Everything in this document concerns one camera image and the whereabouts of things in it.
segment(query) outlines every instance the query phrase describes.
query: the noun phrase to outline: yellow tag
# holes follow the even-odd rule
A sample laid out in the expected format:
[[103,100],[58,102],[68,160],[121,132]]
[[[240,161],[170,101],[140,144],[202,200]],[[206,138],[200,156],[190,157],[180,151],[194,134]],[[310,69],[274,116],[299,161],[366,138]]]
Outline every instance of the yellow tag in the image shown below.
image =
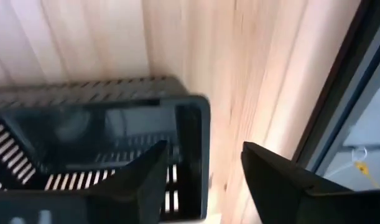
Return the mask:
[[364,174],[371,181],[375,188],[380,189],[380,185],[369,174],[368,166],[365,162],[356,161],[354,162],[354,164],[357,167],[357,169],[359,169],[359,171],[361,171],[361,173]]
[[369,176],[368,166],[366,165],[365,162],[354,162],[354,163],[356,164],[357,169],[361,171],[361,173],[363,173],[366,176]]

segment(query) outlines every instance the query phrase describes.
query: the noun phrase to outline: dark window frame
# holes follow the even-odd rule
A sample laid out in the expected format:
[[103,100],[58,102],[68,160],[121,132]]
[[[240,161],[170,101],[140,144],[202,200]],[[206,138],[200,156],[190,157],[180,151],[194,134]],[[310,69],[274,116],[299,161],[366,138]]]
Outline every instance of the dark window frame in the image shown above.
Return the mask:
[[349,125],[380,86],[380,0],[362,1],[293,161],[323,175]]

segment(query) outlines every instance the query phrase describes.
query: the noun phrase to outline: light wooden wall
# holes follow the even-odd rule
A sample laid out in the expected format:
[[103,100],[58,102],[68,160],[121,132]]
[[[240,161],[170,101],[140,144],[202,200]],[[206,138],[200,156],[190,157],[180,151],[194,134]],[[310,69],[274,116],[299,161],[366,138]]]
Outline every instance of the light wooden wall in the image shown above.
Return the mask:
[[244,140],[291,157],[360,0],[0,0],[0,86],[175,75],[211,103],[209,213],[257,214]]

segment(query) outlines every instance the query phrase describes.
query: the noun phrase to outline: black plastic piece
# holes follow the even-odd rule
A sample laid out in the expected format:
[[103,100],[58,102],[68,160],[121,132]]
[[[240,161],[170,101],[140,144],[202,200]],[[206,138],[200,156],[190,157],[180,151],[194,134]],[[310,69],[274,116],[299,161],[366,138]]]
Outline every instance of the black plastic piece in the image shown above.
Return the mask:
[[209,137],[208,101],[172,77],[0,88],[0,190],[87,189],[166,141],[160,221],[203,219]]
[[113,177],[82,191],[0,192],[0,223],[158,223],[168,147],[157,143]]
[[263,223],[380,223],[380,190],[353,192],[245,142],[246,182]]

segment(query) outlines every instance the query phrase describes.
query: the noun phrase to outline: plastic crate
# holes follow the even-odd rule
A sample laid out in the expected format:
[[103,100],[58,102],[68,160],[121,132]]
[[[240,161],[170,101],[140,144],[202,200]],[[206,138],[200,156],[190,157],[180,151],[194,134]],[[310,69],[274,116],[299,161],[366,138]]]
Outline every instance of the plastic crate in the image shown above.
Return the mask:
[[161,221],[206,217],[210,107],[172,77],[0,88],[0,190],[83,190],[169,145]]

